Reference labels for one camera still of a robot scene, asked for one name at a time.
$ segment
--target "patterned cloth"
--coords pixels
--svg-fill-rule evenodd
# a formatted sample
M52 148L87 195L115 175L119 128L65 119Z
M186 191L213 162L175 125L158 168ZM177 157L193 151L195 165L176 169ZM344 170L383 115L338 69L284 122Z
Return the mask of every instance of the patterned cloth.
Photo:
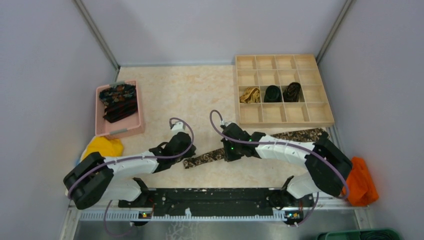
M318 141L323 133L325 133L325 131L321 128L314 128L310 130L282 132L271 136L276 139L307 143ZM224 159L224 148L213 150L197 157L185 159L182 163L184 164L185 169L191 169L196 166L211 163L221 159Z
M100 101L107 107L135 99L136 97L136 86L129 84L120 84L107 88L98 95Z

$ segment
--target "brown patterned belt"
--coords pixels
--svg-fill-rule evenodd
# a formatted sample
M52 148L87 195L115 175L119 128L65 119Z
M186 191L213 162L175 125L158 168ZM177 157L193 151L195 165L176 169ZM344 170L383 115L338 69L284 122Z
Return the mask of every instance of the brown patterned belt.
M314 128L310 130L282 132L271 136L276 139L306 143L318 141L323 133L325 133L325 131L321 128ZM224 148L216 149L197 157L185 159L183 160L183 164L185 169L191 169L196 166L211 163L221 159L224 159Z

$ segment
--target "gray wall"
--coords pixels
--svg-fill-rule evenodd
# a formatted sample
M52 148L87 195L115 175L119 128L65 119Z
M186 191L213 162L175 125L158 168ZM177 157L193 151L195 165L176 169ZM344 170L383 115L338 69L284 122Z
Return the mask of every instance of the gray wall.
M317 54L344 0L84 0L122 66Z
M378 227L422 239L424 1L359 0L320 65L349 157L363 157Z
M54 240L114 69L71 0L0 3L0 239Z

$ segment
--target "marble floor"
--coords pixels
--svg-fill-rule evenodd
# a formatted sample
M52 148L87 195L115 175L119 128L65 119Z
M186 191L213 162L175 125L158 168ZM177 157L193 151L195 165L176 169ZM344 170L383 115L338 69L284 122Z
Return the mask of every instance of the marble floor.
M126 138L124 156L138 154L168 141L172 137L168 120L178 117L194 130L196 154L222 147L220 136L209 121L216 109L226 121L236 121L238 90L232 65L123 67L118 81L135 79L143 102L145 133ZM218 116L214 117L219 124ZM244 128L276 134L307 128ZM218 160L184 169L179 162L155 174L140 174L150 188L248 188L281 187L292 175L306 170L277 159L244 157L233 162Z

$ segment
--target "yellow cloth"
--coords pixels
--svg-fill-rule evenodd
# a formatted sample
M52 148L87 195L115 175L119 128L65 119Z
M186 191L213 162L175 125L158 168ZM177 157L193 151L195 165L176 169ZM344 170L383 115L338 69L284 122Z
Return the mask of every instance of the yellow cloth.
M120 139L108 140L104 136L94 137L82 154L81 161L89 154L99 152L102 157L120 157L124 151L124 146Z

